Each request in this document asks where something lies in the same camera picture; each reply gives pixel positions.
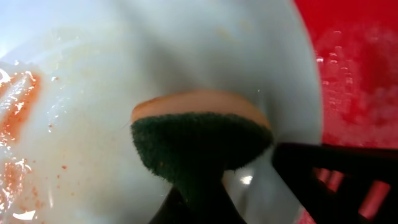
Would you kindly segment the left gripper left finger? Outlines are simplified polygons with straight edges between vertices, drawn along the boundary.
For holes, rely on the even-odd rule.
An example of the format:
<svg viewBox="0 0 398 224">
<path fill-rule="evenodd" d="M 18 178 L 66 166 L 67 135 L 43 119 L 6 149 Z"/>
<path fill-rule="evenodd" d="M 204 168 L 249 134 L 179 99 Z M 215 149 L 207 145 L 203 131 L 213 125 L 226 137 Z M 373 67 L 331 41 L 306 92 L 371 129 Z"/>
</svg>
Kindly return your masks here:
<svg viewBox="0 0 398 224">
<path fill-rule="evenodd" d="M 173 186 L 149 224 L 246 224 L 221 182 Z"/>
</svg>

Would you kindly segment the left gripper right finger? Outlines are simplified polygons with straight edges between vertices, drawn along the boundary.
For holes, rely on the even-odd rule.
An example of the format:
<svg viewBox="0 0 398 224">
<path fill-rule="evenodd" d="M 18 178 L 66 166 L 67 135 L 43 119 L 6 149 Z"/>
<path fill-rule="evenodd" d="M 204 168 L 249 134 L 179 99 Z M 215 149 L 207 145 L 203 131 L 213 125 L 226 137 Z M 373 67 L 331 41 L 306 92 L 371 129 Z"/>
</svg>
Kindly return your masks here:
<svg viewBox="0 0 398 224">
<path fill-rule="evenodd" d="M 272 165 L 316 223 L 397 223 L 397 150 L 280 143 Z"/>
</svg>

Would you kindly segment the green and orange sponge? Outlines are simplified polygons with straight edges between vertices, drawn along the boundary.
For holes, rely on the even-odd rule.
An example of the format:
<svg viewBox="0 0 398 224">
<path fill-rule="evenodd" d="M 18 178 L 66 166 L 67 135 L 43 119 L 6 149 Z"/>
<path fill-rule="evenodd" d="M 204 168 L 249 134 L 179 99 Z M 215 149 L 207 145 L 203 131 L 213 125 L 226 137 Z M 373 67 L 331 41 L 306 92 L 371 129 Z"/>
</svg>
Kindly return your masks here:
<svg viewBox="0 0 398 224">
<path fill-rule="evenodd" d="M 186 198 L 216 187 L 274 143 L 266 117 L 244 97 L 195 90 L 139 103 L 131 135 L 143 165 Z"/>
</svg>

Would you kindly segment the white plate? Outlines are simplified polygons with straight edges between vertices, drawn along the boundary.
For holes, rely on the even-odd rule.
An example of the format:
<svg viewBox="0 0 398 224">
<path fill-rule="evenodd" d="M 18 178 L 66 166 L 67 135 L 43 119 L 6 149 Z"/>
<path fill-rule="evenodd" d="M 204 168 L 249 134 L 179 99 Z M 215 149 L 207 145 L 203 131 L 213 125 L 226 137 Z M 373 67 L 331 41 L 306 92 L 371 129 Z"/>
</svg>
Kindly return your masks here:
<svg viewBox="0 0 398 224">
<path fill-rule="evenodd" d="M 253 102 L 278 142 L 317 144 L 313 49 L 292 1 L 2 1 L 2 223 L 147 223 L 170 185 L 132 144 L 140 102 Z"/>
</svg>

